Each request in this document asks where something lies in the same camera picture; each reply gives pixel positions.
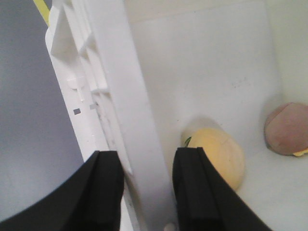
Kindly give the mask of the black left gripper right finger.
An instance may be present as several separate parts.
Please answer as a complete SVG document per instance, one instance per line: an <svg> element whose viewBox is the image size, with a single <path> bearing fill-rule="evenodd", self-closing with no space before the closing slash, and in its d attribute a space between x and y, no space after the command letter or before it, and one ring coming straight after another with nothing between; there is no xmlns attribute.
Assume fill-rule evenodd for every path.
<svg viewBox="0 0 308 231"><path fill-rule="evenodd" d="M180 230L270 230L216 171L203 148L178 148L172 178Z"/></svg>

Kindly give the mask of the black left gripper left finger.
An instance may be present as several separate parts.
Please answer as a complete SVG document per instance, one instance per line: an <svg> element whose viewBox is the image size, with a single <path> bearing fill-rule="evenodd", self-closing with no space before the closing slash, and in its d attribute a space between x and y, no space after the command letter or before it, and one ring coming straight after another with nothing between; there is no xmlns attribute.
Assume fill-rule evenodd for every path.
<svg viewBox="0 0 308 231"><path fill-rule="evenodd" d="M2 221L2 231L118 231L124 171L116 151L95 151L62 185Z"/></svg>

